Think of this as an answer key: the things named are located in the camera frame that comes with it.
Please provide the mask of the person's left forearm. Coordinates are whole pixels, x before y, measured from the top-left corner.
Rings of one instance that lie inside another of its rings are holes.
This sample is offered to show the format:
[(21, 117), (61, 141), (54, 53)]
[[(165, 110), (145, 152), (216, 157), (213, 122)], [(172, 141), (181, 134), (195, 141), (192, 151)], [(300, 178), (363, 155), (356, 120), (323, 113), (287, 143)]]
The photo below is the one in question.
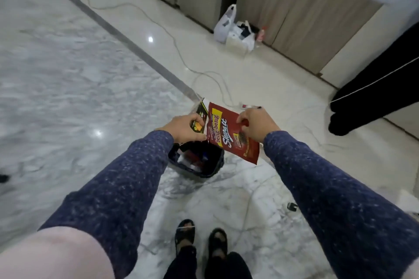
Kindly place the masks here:
[(133, 270), (143, 225), (168, 165), (172, 135), (154, 130), (128, 149), (81, 189), (69, 193), (39, 228), (77, 229), (93, 237), (107, 254), (115, 279)]

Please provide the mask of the red snack packet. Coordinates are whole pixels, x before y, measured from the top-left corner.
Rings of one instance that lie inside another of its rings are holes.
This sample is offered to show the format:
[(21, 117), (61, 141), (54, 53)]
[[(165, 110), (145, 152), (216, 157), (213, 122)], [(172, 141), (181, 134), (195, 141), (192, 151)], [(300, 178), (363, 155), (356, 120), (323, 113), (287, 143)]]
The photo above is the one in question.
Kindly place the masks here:
[(237, 123), (239, 114), (234, 111), (207, 99), (203, 99), (201, 102), (207, 112), (208, 141), (224, 151), (256, 165), (259, 159), (260, 145), (242, 130), (242, 127), (247, 126), (247, 123)]

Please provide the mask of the person's left black sandal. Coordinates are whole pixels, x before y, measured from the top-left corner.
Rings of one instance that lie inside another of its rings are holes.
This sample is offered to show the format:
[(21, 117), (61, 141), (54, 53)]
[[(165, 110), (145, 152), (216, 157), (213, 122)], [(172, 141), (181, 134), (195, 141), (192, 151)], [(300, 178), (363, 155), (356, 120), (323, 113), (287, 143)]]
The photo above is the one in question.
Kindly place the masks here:
[(191, 219), (184, 219), (178, 225), (175, 231), (174, 242), (176, 256), (184, 248), (193, 248), (195, 241), (196, 227)]

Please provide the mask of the black and yellow snack packet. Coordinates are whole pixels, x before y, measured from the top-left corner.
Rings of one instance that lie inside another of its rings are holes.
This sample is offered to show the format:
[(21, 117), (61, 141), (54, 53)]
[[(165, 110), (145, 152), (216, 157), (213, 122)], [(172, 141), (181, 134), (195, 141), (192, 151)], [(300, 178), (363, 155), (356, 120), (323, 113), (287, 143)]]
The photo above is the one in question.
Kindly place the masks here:
[(209, 103), (210, 101), (207, 98), (203, 98), (201, 102), (199, 102), (199, 104), (196, 106), (196, 110), (194, 112), (202, 118), (204, 125), (201, 125), (201, 123), (196, 120), (192, 121), (190, 125), (194, 132), (202, 134), (207, 133)]

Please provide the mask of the person's black sandal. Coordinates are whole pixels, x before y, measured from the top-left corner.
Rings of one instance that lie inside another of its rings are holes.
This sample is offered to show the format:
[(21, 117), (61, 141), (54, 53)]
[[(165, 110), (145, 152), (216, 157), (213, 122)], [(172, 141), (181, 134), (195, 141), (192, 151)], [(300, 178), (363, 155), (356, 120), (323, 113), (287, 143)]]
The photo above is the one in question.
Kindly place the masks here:
[(193, 248), (195, 241), (196, 227), (191, 219), (184, 219), (178, 225), (175, 231), (174, 242), (176, 256), (184, 248)]
[(219, 257), (225, 259), (228, 255), (227, 234), (221, 228), (212, 230), (208, 237), (208, 254), (209, 258)]

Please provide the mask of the person's right forearm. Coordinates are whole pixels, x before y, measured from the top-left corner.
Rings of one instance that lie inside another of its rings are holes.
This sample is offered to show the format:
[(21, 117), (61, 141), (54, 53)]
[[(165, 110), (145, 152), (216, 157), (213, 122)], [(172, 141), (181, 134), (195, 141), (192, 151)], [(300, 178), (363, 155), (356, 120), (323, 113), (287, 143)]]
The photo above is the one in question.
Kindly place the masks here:
[(419, 222), (284, 131), (266, 155), (338, 279), (419, 279)]

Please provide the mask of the wide beige wooden cabinet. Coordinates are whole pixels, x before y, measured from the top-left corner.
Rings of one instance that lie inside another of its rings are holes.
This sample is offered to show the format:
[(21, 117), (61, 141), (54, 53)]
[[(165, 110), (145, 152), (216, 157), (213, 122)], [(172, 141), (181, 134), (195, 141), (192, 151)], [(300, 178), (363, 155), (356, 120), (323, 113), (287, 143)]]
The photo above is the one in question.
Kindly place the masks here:
[(318, 74), (381, 6), (374, 0), (237, 0), (237, 19), (264, 29), (266, 45)]

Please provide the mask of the pink garment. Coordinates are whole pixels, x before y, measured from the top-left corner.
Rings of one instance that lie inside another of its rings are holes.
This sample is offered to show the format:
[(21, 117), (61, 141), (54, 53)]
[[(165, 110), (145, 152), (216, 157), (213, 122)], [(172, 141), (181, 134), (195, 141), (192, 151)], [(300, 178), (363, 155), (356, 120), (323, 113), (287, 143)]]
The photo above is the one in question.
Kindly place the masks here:
[(69, 227), (37, 231), (0, 253), (0, 279), (115, 279), (105, 250)]

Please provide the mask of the person's right hand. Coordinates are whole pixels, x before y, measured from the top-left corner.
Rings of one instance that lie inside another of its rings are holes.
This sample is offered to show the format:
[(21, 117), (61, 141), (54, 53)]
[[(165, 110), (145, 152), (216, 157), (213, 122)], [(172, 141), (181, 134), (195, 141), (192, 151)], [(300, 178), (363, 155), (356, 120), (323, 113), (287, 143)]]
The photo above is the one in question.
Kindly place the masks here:
[(263, 143), (268, 134), (281, 130), (263, 107), (246, 109), (238, 116), (249, 119), (249, 127), (242, 127), (242, 131), (259, 143)]

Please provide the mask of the white plastic bag with dark contents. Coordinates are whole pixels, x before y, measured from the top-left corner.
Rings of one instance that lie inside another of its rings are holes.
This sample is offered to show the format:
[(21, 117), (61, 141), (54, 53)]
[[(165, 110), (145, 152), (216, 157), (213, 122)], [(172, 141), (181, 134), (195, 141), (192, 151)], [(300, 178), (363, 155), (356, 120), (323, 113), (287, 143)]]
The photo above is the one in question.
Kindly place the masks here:
[(246, 56), (253, 51), (255, 33), (247, 20), (233, 24), (229, 30), (225, 45), (229, 51), (237, 55)]

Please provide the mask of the black plastic basket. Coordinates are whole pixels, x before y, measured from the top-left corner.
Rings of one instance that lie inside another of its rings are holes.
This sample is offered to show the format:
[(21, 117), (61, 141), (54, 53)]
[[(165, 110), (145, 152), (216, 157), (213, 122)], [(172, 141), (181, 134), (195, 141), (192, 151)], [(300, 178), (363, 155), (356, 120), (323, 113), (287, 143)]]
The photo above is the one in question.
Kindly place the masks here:
[[(209, 161), (204, 166), (190, 165), (184, 158), (184, 152), (206, 152)], [(205, 181), (216, 175), (224, 165), (224, 150), (207, 141), (191, 141), (174, 144), (168, 154), (169, 165), (176, 172), (190, 179)]]

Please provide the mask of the person's right black sandal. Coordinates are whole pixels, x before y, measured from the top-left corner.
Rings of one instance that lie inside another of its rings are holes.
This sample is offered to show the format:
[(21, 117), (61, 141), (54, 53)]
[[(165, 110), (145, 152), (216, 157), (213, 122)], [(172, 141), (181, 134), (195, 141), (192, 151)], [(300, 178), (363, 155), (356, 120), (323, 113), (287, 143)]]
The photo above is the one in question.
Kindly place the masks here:
[(221, 228), (212, 230), (208, 237), (208, 254), (209, 258), (219, 257), (225, 259), (228, 255), (227, 234)]

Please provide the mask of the person's left hand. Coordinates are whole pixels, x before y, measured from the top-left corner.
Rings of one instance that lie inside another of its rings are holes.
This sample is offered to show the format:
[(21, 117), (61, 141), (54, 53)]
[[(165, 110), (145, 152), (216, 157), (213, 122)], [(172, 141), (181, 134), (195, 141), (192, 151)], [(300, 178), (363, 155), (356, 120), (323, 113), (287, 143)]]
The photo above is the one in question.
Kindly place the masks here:
[(156, 128), (155, 131), (169, 133), (176, 144), (184, 144), (191, 141), (206, 141), (207, 136), (205, 134), (194, 132), (191, 128), (190, 123), (194, 118), (193, 114), (196, 113), (176, 116), (163, 127)]

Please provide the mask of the red packet in basket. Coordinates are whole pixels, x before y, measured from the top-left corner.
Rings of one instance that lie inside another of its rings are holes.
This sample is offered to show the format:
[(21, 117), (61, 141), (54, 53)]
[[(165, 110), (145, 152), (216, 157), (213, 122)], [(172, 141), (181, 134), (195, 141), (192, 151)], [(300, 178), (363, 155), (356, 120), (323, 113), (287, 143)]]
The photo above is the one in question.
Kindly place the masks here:
[(204, 166), (209, 161), (209, 157), (206, 152), (194, 152), (193, 150), (187, 150), (183, 155), (185, 160), (190, 165)]

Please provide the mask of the person's right leg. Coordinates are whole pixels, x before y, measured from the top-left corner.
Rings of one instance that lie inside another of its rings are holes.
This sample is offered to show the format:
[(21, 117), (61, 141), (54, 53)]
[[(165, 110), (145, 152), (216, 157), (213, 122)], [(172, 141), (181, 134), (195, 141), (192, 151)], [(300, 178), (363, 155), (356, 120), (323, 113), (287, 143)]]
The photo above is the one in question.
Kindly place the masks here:
[(249, 267), (237, 252), (225, 258), (209, 257), (204, 272), (205, 279), (253, 279)]

